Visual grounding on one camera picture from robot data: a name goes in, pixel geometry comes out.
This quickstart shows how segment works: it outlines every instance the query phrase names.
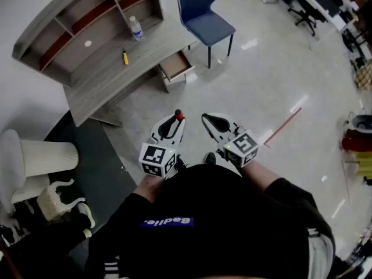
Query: white cylinder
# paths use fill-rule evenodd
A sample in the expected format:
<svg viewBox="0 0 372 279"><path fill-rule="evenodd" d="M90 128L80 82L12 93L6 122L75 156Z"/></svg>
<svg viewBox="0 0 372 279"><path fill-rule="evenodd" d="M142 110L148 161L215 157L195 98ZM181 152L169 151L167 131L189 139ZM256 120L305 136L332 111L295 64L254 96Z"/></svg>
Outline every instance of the white cylinder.
<svg viewBox="0 0 372 279"><path fill-rule="evenodd" d="M74 169L79 162L70 142L44 142L21 139L26 177Z"/></svg>

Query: chair leg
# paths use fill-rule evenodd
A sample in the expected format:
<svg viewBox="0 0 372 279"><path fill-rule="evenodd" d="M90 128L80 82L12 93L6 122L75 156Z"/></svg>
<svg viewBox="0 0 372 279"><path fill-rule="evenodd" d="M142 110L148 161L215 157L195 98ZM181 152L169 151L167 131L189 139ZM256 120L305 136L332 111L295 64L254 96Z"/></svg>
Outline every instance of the chair leg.
<svg viewBox="0 0 372 279"><path fill-rule="evenodd" d="M294 10L293 8L289 8L288 12L294 12L297 15L299 15L300 17L303 17L303 13L301 11L298 12L298 11Z"/></svg>
<svg viewBox="0 0 372 279"><path fill-rule="evenodd" d="M229 45L228 45L227 56L230 56L231 46L232 46L232 44L233 44L233 37L234 37L234 33L232 33L232 35L230 36L230 43L229 43Z"/></svg>
<svg viewBox="0 0 372 279"><path fill-rule="evenodd" d="M296 23L295 23L295 25L296 26L298 26L300 23L302 23L302 22L304 22L304 21L306 21L304 18L302 18L302 19L300 19L299 21L297 21Z"/></svg>
<svg viewBox="0 0 372 279"><path fill-rule="evenodd" d="M309 20L309 22L311 22L311 24L313 24L314 28L316 28L316 21L312 20L310 17L307 17L307 19Z"/></svg>
<svg viewBox="0 0 372 279"><path fill-rule="evenodd" d="M210 56L211 56L211 46L208 47L208 68L210 68Z"/></svg>
<svg viewBox="0 0 372 279"><path fill-rule="evenodd" d="M305 22L309 25L310 29L312 30L312 36L314 37L315 36L315 31L314 31L314 28L313 26L310 24L310 22L308 20L305 20Z"/></svg>

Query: apriltag cube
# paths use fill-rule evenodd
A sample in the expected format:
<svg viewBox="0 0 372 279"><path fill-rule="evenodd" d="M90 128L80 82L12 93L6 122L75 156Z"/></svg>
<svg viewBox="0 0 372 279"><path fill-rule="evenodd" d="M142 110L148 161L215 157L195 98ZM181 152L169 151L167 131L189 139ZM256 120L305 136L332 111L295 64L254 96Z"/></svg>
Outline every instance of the apriltag cube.
<svg viewBox="0 0 372 279"><path fill-rule="evenodd" d="M142 144L138 161L144 173L165 178L176 163L177 150L147 143Z"/></svg>
<svg viewBox="0 0 372 279"><path fill-rule="evenodd" d="M231 161L237 167L243 167L256 157L258 143L253 139L250 130L235 137L232 141L223 146L225 159Z"/></svg>

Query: black sleeve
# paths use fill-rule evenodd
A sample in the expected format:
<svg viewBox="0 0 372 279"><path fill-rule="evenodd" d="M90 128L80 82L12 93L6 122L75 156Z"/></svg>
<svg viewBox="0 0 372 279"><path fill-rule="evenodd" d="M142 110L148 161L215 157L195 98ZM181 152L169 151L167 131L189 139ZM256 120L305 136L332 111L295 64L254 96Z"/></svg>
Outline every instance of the black sleeve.
<svg viewBox="0 0 372 279"><path fill-rule="evenodd" d="M266 188L265 193L271 198L289 206L303 220L307 228L316 228L332 241L331 227L319 213L311 193L293 185L284 178L279 178Z"/></svg>
<svg viewBox="0 0 372 279"><path fill-rule="evenodd" d="M112 262L124 245L125 238L145 219L151 203L138 194L130 194L89 241L89 255L85 265L86 278L103 278L105 262Z"/></svg>

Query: black office chair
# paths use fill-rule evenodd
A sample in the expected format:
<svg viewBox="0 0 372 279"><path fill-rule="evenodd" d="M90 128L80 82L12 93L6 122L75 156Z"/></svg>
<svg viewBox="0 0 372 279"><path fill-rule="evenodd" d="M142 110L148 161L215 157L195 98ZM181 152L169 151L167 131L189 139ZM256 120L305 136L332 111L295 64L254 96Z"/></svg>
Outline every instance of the black office chair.
<svg viewBox="0 0 372 279"><path fill-rule="evenodd" d="M324 23L326 21L325 17L317 9L312 7L310 3L308 3L308 1L306 0L297 0L297 1L301 5L303 10L300 10L298 12L294 8L289 8L288 12L294 12L301 17L301 19L295 23L296 26L298 26L299 23L301 22L306 22L313 32L312 36L315 36L314 28L316 28L316 21L319 20Z"/></svg>

